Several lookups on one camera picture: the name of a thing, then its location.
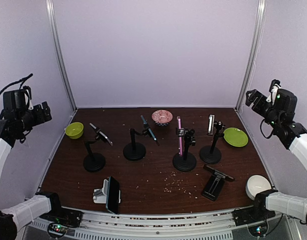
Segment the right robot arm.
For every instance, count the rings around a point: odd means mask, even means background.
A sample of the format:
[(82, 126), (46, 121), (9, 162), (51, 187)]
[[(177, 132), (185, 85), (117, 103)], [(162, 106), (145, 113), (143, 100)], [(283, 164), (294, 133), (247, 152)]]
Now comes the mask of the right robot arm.
[[(295, 158), (296, 164), (307, 172), (307, 129), (294, 121), (298, 98), (289, 90), (273, 84), (269, 96), (256, 89), (246, 92), (245, 104), (271, 126), (271, 136), (277, 136), (282, 145)], [(260, 221), (269, 211), (279, 212), (307, 225), (307, 198), (284, 194), (275, 189), (261, 191), (255, 195), (250, 217)]]

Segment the pink smartphone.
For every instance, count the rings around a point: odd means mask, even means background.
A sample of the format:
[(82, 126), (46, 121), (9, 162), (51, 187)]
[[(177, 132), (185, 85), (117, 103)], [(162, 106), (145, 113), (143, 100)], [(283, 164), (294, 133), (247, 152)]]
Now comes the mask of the pink smartphone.
[(179, 150), (179, 156), (183, 156), (183, 143), (182, 143), (182, 125), (181, 125), (181, 117), (177, 116), (177, 123), (178, 123), (178, 130), (177, 130), (177, 136), (178, 136), (178, 150)]

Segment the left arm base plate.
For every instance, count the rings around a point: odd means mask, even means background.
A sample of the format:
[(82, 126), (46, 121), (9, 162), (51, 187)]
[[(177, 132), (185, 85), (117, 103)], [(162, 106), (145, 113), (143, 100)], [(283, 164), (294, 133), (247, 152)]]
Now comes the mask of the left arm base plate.
[(63, 207), (59, 210), (51, 210), (40, 216), (41, 219), (56, 222), (70, 228), (78, 228), (81, 224), (82, 217), (82, 211)]

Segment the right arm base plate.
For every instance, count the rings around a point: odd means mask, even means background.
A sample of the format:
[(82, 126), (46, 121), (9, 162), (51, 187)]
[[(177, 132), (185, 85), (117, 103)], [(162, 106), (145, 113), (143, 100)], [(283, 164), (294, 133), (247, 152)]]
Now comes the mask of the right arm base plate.
[(266, 221), (267, 219), (276, 216), (274, 211), (269, 210), (255, 210), (253, 206), (247, 208), (236, 208), (232, 212), (232, 217), (235, 222), (235, 226), (249, 225), (260, 221)]

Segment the black stand with pink phone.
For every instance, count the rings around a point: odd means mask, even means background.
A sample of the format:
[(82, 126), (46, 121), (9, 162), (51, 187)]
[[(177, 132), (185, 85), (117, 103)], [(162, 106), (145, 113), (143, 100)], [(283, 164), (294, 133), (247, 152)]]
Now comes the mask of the black stand with pink phone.
[(190, 146), (196, 145), (195, 130), (182, 128), (182, 138), (184, 139), (184, 149), (182, 150), (182, 156), (176, 153), (172, 159), (173, 166), (181, 172), (190, 172), (197, 165), (196, 157), (189, 152)]

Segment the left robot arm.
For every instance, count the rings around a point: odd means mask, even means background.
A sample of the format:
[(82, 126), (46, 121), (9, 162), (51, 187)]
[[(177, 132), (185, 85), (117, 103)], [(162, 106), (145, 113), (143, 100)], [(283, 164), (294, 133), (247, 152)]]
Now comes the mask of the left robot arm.
[(61, 222), (66, 216), (57, 193), (43, 191), (28, 200), (21, 199), (16, 194), (17, 178), (7, 176), (12, 161), (23, 159), (12, 153), (15, 145), (23, 144), (34, 127), (52, 120), (46, 101), (32, 104), (32, 90), (25, 85), (32, 76), (29, 74), (0, 90), (0, 240), (15, 240), (21, 229), (42, 215), (47, 214), (54, 222)]

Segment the black folding phone stand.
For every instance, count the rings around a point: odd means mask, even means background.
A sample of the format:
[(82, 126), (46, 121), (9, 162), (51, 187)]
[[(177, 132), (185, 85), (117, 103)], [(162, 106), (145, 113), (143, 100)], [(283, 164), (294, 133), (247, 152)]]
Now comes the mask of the black folding phone stand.
[(216, 201), (220, 195), (220, 192), (223, 189), (225, 181), (233, 182), (234, 177), (229, 176), (215, 168), (210, 167), (209, 165), (204, 165), (203, 168), (211, 173), (211, 177), (204, 186), (201, 195), (211, 201)]

